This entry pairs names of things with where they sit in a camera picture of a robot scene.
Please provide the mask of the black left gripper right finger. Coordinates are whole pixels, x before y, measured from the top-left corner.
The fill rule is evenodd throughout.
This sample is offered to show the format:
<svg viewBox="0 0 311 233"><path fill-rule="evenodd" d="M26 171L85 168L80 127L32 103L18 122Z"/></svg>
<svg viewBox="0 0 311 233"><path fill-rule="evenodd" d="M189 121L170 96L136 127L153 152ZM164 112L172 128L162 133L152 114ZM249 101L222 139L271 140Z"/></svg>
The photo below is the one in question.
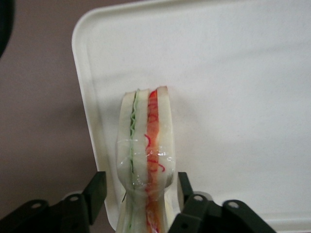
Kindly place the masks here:
<svg viewBox="0 0 311 233"><path fill-rule="evenodd" d="M275 232L244 202L227 200L218 205L210 194L193 191L185 172L178 172L177 194L180 213L173 220L170 233Z"/></svg>

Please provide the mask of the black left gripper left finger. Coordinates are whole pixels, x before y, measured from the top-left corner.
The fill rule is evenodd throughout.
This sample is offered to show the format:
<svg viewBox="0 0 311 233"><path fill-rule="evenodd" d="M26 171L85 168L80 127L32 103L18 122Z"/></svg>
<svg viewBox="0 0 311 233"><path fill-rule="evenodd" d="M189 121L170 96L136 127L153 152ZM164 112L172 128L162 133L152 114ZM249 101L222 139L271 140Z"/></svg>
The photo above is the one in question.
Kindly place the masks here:
<svg viewBox="0 0 311 233"><path fill-rule="evenodd" d="M106 172L99 171L82 193L57 204L30 200L0 220L2 233L88 233L107 195Z"/></svg>

